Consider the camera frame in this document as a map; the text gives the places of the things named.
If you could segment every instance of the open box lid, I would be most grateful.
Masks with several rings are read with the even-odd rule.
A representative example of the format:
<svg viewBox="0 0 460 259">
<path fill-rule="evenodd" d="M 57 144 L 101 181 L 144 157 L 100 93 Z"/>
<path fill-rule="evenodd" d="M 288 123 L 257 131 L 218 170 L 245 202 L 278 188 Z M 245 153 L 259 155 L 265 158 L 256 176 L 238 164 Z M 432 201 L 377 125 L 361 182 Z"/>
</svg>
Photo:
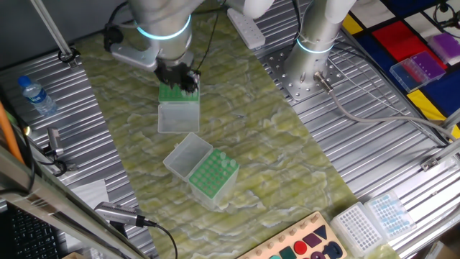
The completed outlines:
<svg viewBox="0 0 460 259">
<path fill-rule="evenodd" d="M 163 163 L 169 171 L 188 182 L 190 176 L 212 152 L 211 144 L 190 133 L 163 160 Z"/>
<path fill-rule="evenodd" d="M 159 133 L 189 133 L 200 131 L 200 103 L 160 104 Z"/>
</svg>

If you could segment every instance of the metal pole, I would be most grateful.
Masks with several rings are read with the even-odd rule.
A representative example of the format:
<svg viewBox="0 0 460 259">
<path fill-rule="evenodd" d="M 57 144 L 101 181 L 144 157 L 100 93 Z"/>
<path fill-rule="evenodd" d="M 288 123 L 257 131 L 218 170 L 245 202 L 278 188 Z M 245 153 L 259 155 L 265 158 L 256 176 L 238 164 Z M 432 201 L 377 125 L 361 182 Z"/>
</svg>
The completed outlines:
<svg viewBox="0 0 460 259">
<path fill-rule="evenodd" d="M 45 23 L 46 28 L 50 31 L 50 34 L 53 39 L 55 39 L 57 46 L 59 47 L 60 51 L 63 52 L 63 55 L 67 58 L 72 56 L 72 50 L 70 49 L 67 42 L 64 40 L 64 37 L 60 34 L 58 27 L 56 26 L 55 22 L 52 20 L 50 13 L 46 9 L 45 5 L 43 4 L 42 0 L 30 0 L 37 10 L 37 13 L 42 18 L 42 21 Z M 78 64 L 75 60 L 69 62 L 69 66 L 71 68 L 78 67 Z"/>
<path fill-rule="evenodd" d="M 2 147 L 0 165 L 1 185 L 4 188 L 27 188 L 30 169 Z M 123 258 L 121 253 L 129 258 L 148 258 L 45 170 L 42 170 L 41 176 L 35 176 L 34 186 L 28 197 L 17 194 L 4 194 L 3 197 L 111 258 Z"/>
</svg>

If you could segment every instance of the metal slotted table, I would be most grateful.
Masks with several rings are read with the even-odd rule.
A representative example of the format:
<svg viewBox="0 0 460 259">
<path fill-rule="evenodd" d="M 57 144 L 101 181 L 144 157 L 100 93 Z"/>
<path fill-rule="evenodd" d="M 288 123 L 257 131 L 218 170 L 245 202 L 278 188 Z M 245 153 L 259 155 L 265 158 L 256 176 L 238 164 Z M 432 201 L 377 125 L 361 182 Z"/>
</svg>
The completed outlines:
<svg viewBox="0 0 460 259">
<path fill-rule="evenodd" d="M 300 0 L 302 11 L 307 4 L 308 1 Z M 420 164 L 429 155 L 439 151 L 437 147 L 440 143 L 436 141 L 436 136 L 433 137 L 434 140 L 426 136 L 427 132 L 431 132 L 429 129 L 420 131 L 413 124 L 404 121 L 381 124 L 350 121 L 337 110 L 330 97 L 320 88 L 310 89 L 303 101 L 293 100 L 285 89 L 288 86 L 283 84 L 283 80 L 276 76 L 269 65 L 270 57 L 275 58 L 274 55 L 279 55 L 280 52 L 283 55 L 289 53 L 289 45 L 297 29 L 292 2 L 277 0 L 256 23 L 267 41 L 254 54 L 348 187 L 360 201 L 367 201 L 383 192 L 394 190 L 417 223 L 418 228 L 415 231 L 390 243 L 402 258 L 413 254 L 460 221 L 460 217 L 457 217 L 440 228 L 431 228 L 441 216 L 460 204 L 457 191 L 460 188 L 460 171 L 445 168 L 434 168 L 435 170 L 428 172 L 422 170 Z M 339 40 L 345 40 L 345 34 L 342 33 Z M 330 60 L 365 90 L 382 101 L 389 99 L 394 109 L 404 114 L 420 116 L 405 97 L 391 83 L 375 73 L 375 69 L 367 62 L 344 53 L 332 54 Z M 394 109 L 381 104 L 356 87 L 346 76 L 336 74 L 337 71 L 334 71 L 330 75 L 334 91 L 344 107 L 353 114 L 361 117 L 387 117 L 397 114 Z M 40 80 L 60 106 L 58 115 L 44 118 L 31 106 L 24 105 L 25 100 L 16 83 L 20 75 L 30 75 Z M 110 201 L 128 206 L 137 205 L 81 65 L 71 70 L 53 53 L 0 72 L 0 84 L 7 90 L 19 114 L 30 124 L 33 130 L 31 137 L 39 146 L 46 145 L 47 127 L 54 126 L 60 130 L 65 146 L 63 160 L 72 161 L 78 166 L 78 172 L 67 173 L 60 178 L 66 186 L 74 188 L 104 179 Z M 418 239 L 418 235 L 425 231 L 430 234 Z M 142 251 L 156 253 L 147 229 L 130 227 L 126 232 L 129 239 Z M 401 250 L 411 242 L 415 244 Z"/>
</svg>

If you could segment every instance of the black cable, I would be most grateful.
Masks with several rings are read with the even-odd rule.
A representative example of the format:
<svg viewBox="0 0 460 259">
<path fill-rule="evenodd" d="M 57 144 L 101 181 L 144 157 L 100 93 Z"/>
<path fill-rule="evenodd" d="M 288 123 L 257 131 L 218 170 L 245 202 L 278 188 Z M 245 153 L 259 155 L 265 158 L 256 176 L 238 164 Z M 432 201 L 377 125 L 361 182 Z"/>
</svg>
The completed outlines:
<svg viewBox="0 0 460 259">
<path fill-rule="evenodd" d="M 166 235 L 168 235 L 170 237 L 170 239 L 172 241 L 172 245 L 174 246 L 175 259 L 178 259 L 178 247 L 175 245 L 175 241 L 174 241 L 173 236 L 164 227 L 160 226 L 159 224 L 157 224 L 155 222 L 145 220 L 144 225 L 146 225 L 148 227 L 157 227 L 157 228 L 161 229 L 164 233 L 166 233 Z"/>
<path fill-rule="evenodd" d="M 209 37 L 208 48 L 206 49 L 206 52 L 204 53 L 204 56 L 201 59 L 200 65 L 198 65 L 198 67 L 196 68 L 196 71 L 200 70 L 201 65 L 203 65 L 203 62 L 206 59 L 206 56 L 208 55 L 209 49 L 211 48 L 211 43 L 213 41 L 214 32 L 216 31 L 216 25 L 217 25 L 218 20 L 219 20 L 219 13 L 216 14 L 216 21 L 214 22 L 213 31 L 211 32 L 211 36 Z"/>
<path fill-rule="evenodd" d="M 110 15 L 109 21 L 107 22 L 108 24 L 111 24 L 115 20 L 115 16 L 118 13 L 118 11 L 121 10 L 121 8 L 125 7 L 128 4 L 128 1 L 125 1 L 121 4 L 119 4 L 115 9 L 112 11 L 112 14 Z"/>
<path fill-rule="evenodd" d="M 297 4 L 297 0 L 292 0 L 292 3 L 294 6 L 294 12 L 295 12 L 295 16 L 297 17 L 297 23 L 298 23 L 297 32 L 295 32 L 295 37 L 294 37 L 294 43 L 295 43 L 295 40 L 299 37 L 299 34 L 300 34 L 301 23 L 300 23 L 300 12 L 299 12 L 299 6 Z"/>
<path fill-rule="evenodd" d="M 447 4 L 447 3 L 446 3 L 446 6 L 452 11 L 452 17 L 454 18 L 456 16 L 454 8 L 450 4 Z M 455 37 L 457 39 L 460 39 L 460 36 L 453 35 L 453 34 L 451 34 L 450 32 L 447 32 L 444 28 L 441 27 L 440 23 L 438 22 L 438 10 L 439 10 L 440 7 L 441 7 L 441 5 L 438 4 L 438 5 L 436 5 L 436 8 L 434 9 L 434 13 L 433 13 L 434 22 L 439 26 L 439 28 L 441 29 L 442 32 L 447 33 L 448 35 L 450 35 L 452 37 Z"/>
</svg>

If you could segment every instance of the transparent tip box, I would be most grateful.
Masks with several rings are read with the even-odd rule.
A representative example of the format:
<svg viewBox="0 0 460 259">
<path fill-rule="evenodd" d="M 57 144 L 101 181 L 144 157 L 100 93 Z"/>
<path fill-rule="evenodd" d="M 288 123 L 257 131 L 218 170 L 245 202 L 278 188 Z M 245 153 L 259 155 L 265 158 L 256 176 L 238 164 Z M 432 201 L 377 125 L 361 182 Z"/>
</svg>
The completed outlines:
<svg viewBox="0 0 460 259">
<path fill-rule="evenodd" d="M 239 164 L 226 153 L 190 133 L 163 161 L 166 168 L 188 182 L 193 195 L 214 209 L 231 192 Z"/>
</svg>

